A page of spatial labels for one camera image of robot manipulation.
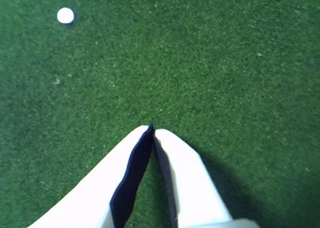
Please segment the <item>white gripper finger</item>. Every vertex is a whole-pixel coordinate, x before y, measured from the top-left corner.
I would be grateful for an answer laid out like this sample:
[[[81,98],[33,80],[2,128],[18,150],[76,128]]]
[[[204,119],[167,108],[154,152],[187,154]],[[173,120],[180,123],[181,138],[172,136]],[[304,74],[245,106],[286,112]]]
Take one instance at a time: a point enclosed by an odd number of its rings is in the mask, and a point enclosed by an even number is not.
[[[133,212],[153,143],[152,125],[135,128],[30,227],[123,228]]]
[[[257,228],[247,218],[233,219],[201,156],[166,129],[154,132],[157,160],[168,191],[174,228]]]

